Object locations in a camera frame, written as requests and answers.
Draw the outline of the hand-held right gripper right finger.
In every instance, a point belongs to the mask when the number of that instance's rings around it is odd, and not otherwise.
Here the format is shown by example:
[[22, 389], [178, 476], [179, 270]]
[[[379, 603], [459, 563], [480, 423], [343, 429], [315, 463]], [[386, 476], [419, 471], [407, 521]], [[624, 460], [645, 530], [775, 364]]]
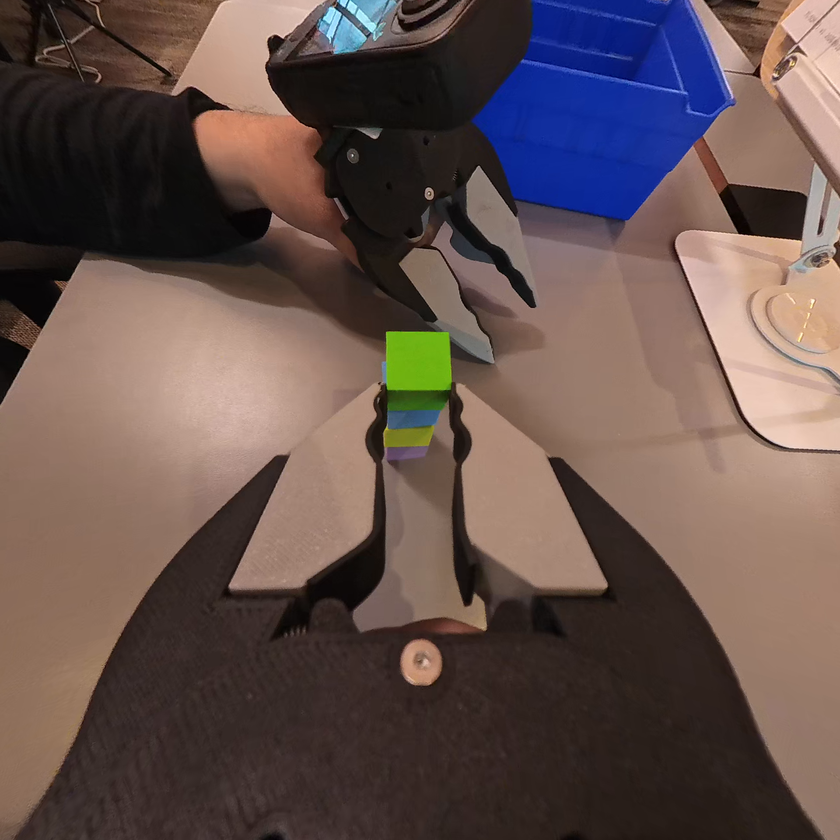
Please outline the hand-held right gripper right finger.
[[450, 394], [450, 427], [462, 602], [602, 595], [604, 573], [543, 449], [462, 384]]

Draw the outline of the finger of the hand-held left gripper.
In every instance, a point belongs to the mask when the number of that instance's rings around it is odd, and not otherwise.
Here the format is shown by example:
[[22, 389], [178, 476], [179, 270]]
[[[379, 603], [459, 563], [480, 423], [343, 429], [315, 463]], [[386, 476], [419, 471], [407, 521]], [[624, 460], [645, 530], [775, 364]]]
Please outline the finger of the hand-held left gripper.
[[436, 248], [414, 248], [399, 267], [432, 311], [423, 319], [433, 329], [447, 333], [451, 342], [473, 358], [494, 363], [490, 337], [461, 294], [458, 279]]
[[538, 306], [518, 214], [481, 166], [452, 195], [448, 219], [471, 259], [492, 264], [529, 308]]

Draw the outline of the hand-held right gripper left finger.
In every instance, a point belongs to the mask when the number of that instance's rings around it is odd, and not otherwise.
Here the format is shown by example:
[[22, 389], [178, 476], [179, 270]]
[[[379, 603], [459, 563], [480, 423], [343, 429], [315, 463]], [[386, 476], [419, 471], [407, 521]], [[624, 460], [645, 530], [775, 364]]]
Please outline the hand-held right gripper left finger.
[[290, 452], [229, 583], [353, 610], [385, 569], [384, 385], [376, 382]]

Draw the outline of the green foam cube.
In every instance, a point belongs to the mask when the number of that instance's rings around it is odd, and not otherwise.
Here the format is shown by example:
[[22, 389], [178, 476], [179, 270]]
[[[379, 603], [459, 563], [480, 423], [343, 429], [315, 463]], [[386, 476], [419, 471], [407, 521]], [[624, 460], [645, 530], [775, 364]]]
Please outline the green foam cube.
[[385, 387], [391, 411], [441, 410], [453, 383], [448, 332], [385, 334]]

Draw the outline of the blue plastic bin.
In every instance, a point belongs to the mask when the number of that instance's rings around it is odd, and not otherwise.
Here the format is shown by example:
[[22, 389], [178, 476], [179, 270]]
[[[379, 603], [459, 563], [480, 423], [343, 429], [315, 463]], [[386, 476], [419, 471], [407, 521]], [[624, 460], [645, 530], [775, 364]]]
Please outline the blue plastic bin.
[[535, 1], [474, 118], [520, 202], [630, 219], [735, 102], [687, 1]]

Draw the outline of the blue foam cube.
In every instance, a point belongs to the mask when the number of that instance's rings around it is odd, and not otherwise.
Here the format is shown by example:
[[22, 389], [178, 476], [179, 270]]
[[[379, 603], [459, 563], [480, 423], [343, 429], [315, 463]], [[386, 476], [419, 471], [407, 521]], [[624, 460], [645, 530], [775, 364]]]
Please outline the blue foam cube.
[[393, 390], [387, 384], [387, 363], [381, 364], [387, 402], [387, 426], [391, 429], [434, 426], [448, 399], [441, 390]]

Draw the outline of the person's left forearm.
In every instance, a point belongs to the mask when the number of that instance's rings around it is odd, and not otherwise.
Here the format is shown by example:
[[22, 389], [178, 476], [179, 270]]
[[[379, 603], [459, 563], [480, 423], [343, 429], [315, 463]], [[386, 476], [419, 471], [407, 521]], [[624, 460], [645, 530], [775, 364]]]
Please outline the person's left forearm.
[[198, 259], [262, 238], [270, 210], [230, 209], [205, 167], [193, 123], [206, 112], [229, 109], [194, 88], [100, 88], [3, 62], [2, 242]]

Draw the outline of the person's left hand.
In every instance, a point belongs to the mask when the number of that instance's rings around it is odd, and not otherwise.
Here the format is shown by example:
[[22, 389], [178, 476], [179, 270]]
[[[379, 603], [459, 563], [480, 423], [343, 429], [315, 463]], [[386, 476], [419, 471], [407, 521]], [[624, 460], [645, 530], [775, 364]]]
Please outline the person's left hand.
[[268, 209], [360, 266], [342, 230], [344, 218], [325, 193], [325, 171], [316, 161], [319, 131], [291, 116], [213, 110], [195, 118], [193, 132], [206, 172], [231, 211]]

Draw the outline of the white document stand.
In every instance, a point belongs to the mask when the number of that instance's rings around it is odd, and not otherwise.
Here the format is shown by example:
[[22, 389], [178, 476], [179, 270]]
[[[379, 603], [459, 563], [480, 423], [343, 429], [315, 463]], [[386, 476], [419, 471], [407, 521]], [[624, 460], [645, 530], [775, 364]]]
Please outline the white document stand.
[[838, 212], [838, 167], [815, 164], [800, 240], [675, 241], [739, 413], [780, 448], [839, 451]]
[[[791, 2], [781, 19], [800, 2]], [[839, 188], [839, 51], [811, 59], [783, 31], [766, 45], [762, 83], [830, 184]]]

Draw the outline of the person's dark clothing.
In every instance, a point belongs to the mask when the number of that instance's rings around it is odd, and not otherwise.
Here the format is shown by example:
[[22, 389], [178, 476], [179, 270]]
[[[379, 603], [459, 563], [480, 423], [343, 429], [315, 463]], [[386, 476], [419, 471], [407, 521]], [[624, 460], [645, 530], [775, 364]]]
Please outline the person's dark clothing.
[[[44, 328], [60, 299], [60, 282], [68, 282], [81, 260], [71, 252], [69, 259], [49, 265], [3, 267], [1, 300]], [[28, 350], [4, 336], [1, 338], [1, 398], [17, 378], [28, 357]]]

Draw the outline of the black tripod stand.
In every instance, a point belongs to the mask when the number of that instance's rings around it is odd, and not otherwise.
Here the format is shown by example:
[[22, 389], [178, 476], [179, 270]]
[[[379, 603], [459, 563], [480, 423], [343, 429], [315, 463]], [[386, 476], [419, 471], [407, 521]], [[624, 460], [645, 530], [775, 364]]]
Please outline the black tripod stand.
[[24, 60], [29, 67], [66, 70], [81, 81], [101, 84], [103, 75], [100, 69], [81, 60], [77, 53], [79, 43], [96, 33], [141, 60], [165, 80], [175, 79], [171, 70], [105, 25], [102, 2], [26, 1], [24, 5], [30, 16]]

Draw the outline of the white instruction sheet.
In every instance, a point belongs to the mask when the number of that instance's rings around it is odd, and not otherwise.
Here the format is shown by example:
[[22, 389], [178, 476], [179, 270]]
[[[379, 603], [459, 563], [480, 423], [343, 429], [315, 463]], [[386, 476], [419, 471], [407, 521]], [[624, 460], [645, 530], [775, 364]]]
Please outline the white instruction sheet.
[[838, 1], [800, 2], [780, 20], [780, 26], [811, 59], [818, 60], [824, 55], [838, 56]]

